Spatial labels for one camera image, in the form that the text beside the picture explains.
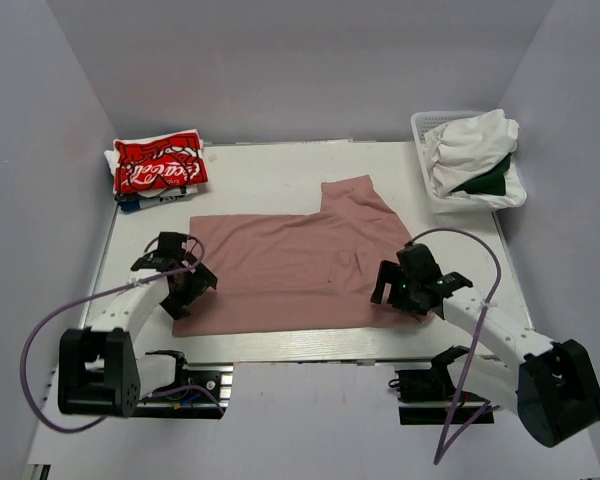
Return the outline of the folded blue t shirt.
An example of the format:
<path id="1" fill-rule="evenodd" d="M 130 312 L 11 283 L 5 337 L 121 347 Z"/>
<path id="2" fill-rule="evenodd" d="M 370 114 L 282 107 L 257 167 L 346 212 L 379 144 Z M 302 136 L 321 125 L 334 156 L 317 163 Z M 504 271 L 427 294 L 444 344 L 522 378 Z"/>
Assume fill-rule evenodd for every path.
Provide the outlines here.
<path id="1" fill-rule="evenodd" d="M 163 204 L 188 199 L 194 195 L 194 192 L 164 192 L 153 197 L 144 197 L 141 195 L 127 195 L 117 200 L 117 204 L 123 213 L 134 213 L 148 208 L 160 206 Z"/>

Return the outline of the pink t shirt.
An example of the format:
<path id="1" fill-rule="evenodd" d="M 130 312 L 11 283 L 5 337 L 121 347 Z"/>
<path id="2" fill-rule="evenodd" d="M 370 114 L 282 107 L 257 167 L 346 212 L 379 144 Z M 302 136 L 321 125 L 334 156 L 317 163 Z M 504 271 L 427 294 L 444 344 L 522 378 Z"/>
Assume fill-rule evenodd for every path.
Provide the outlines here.
<path id="1" fill-rule="evenodd" d="M 325 182 L 318 212 L 194 216 L 218 278 L 174 323 L 176 337 L 416 325 L 373 304 L 379 266 L 411 235 L 369 176 Z"/>

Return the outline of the folded red coca-cola t shirt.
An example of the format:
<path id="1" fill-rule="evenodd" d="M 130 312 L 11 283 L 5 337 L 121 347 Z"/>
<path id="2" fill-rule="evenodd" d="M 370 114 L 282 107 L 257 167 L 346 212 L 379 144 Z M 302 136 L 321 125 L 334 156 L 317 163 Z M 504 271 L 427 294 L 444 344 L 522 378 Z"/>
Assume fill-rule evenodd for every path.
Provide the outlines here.
<path id="1" fill-rule="evenodd" d="M 208 182 L 203 141 L 196 129 L 135 140 L 115 139 L 104 152 L 115 194 L 189 187 Z"/>

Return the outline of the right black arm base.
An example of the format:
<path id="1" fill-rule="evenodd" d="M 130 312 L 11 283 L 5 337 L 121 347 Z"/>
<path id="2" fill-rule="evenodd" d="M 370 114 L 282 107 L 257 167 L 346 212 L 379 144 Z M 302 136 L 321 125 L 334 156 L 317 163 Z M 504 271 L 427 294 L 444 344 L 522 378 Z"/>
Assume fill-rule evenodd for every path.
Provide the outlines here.
<path id="1" fill-rule="evenodd" d="M 397 393 L 402 426 L 442 426 L 455 393 L 454 388 L 444 386 L 431 369 L 398 370 L 389 380 L 388 388 Z M 461 393 L 452 425 L 463 424 L 484 402 L 473 393 Z M 474 423 L 494 424 L 494 413 L 483 413 Z"/>

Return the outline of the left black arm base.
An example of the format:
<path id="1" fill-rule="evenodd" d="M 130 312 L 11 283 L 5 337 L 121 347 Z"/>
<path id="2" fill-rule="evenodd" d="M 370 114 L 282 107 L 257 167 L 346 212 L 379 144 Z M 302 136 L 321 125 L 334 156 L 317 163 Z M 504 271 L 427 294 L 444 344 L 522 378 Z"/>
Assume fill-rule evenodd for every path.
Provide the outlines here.
<path id="1" fill-rule="evenodd" d="M 184 365 L 168 395 L 145 397 L 133 418 L 219 420 L 228 407 L 233 383 L 230 365 Z"/>

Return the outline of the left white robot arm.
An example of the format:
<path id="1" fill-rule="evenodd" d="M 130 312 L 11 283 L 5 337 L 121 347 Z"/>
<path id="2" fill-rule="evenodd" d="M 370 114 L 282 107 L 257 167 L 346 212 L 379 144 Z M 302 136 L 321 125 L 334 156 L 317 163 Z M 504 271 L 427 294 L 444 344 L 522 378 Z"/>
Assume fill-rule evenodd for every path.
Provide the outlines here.
<path id="1" fill-rule="evenodd" d="M 154 349 L 137 353 L 135 342 L 150 317 L 164 312 L 184 319 L 190 305 L 217 277 L 195 249 L 200 241 L 162 232 L 130 268 L 130 277 L 89 325 L 60 339 L 57 404 L 63 414 L 129 417 L 151 397 L 179 399 L 191 387 L 183 353 Z"/>

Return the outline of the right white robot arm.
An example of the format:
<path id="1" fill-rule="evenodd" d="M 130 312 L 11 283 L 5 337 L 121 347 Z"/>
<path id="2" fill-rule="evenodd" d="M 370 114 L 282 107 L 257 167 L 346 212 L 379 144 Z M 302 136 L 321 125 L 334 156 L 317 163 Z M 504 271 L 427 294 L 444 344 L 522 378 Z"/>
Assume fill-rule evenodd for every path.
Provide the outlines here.
<path id="1" fill-rule="evenodd" d="M 409 243 L 396 261 L 382 261 L 371 301 L 410 314 L 434 313 L 495 356 L 487 360 L 466 346 L 452 346 L 427 369 L 400 370 L 389 385 L 402 402 L 475 396 L 515 414 L 545 447 L 600 421 L 600 385 L 585 347 L 521 326 L 468 278 L 443 274 L 427 246 Z"/>

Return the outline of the white plastic basket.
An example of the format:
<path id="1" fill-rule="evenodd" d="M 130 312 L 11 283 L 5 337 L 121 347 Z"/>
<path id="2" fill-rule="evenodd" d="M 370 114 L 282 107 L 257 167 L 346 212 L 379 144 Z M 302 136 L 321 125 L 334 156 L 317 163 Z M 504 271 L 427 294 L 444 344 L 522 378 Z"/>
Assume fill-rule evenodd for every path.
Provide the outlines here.
<path id="1" fill-rule="evenodd" d="M 425 162 L 425 134 L 439 125 L 450 121 L 475 117 L 481 111 L 428 111 L 417 112 L 411 116 L 411 129 L 415 148 L 424 180 L 429 206 L 434 214 L 473 213 L 480 210 L 481 205 L 471 198 L 439 198 L 434 194 L 430 174 Z"/>

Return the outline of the green and white t shirt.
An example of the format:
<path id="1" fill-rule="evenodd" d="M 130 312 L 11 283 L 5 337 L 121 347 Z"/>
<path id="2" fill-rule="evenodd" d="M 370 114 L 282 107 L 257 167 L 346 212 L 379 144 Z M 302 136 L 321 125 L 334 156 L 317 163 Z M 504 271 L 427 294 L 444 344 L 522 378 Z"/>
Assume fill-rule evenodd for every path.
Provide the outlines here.
<path id="1" fill-rule="evenodd" d="M 436 213 L 475 213 L 521 207 L 527 200 L 514 155 L 509 153 L 490 171 L 470 179 L 450 193 L 431 190 Z"/>

